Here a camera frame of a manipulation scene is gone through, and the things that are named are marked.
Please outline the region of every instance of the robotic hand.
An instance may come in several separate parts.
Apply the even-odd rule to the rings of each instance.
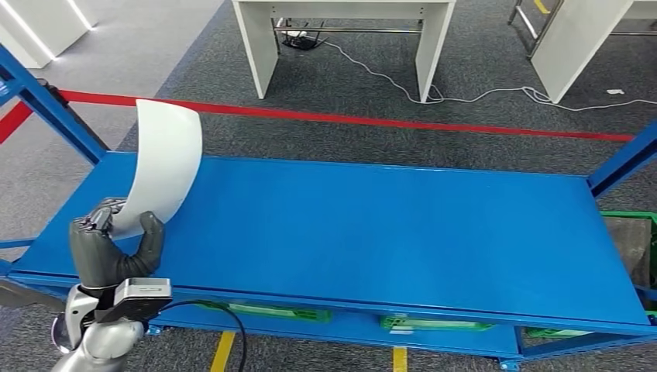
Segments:
[[[81,283],[71,288],[66,311],[53,322],[53,343],[65,355],[53,372],[117,372],[147,322],[171,302],[168,279],[149,278],[160,265],[163,223],[144,212],[137,253],[129,256],[113,242],[112,215],[123,201],[106,199],[69,228],[74,264]]]

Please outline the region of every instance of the white curved sheet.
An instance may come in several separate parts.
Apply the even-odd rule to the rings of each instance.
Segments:
[[[196,111],[138,99],[137,115],[137,169],[126,204],[112,217],[115,239],[143,233],[143,212],[169,221],[187,197],[201,163],[203,138]]]

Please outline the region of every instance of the red line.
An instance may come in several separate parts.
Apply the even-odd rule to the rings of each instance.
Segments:
[[[32,115],[32,109],[25,103],[19,102],[0,119],[0,144],[4,143],[14,131]]]
[[[139,97],[126,95],[102,95],[87,93],[83,91],[61,91],[62,95],[72,102],[96,103],[100,105],[134,106]],[[313,112],[297,112],[291,110],[278,110],[272,108],[243,107],[234,105],[216,105],[212,103],[200,103],[189,101],[178,101],[174,99],[145,98],[153,101],[166,102],[174,105],[187,107],[199,112],[210,112],[214,114],[256,116],[262,118],[306,120],[311,122],[340,122],[345,124],[357,124],[362,126],[391,126],[396,128],[445,130],[452,132],[474,132],[506,135],[547,136],[583,138],[587,140],[603,140],[628,142],[634,138],[628,134],[612,133],[589,133],[589,132],[556,132],[551,130],[504,128],[500,126],[471,126],[465,124],[439,124],[431,122],[409,122],[404,120],[373,119],[359,116],[319,114]]]

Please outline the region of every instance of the white table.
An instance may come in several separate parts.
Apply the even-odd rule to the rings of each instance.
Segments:
[[[415,55],[422,102],[426,102],[431,88],[455,1],[232,0],[260,99],[267,93],[278,60],[271,23],[273,18],[422,19],[422,33]]]
[[[657,19],[657,0],[565,0],[562,3],[531,58],[553,102],[561,101],[622,19]]]

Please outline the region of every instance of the yellow floor marking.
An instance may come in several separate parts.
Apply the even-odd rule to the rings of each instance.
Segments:
[[[232,348],[232,341],[235,339],[235,333],[225,331],[222,332],[222,337],[219,339],[219,345],[217,346],[217,353],[215,354],[215,359],[212,360],[212,366],[210,367],[210,372],[224,372],[225,365],[228,362],[228,357],[230,355],[230,350]]]
[[[550,14],[550,11],[543,5],[543,2],[541,0],[534,0],[534,4],[536,4],[536,8],[543,13],[543,14]]]
[[[406,372],[408,370],[408,362],[405,347],[395,346],[392,349],[392,371],[393,372]]]

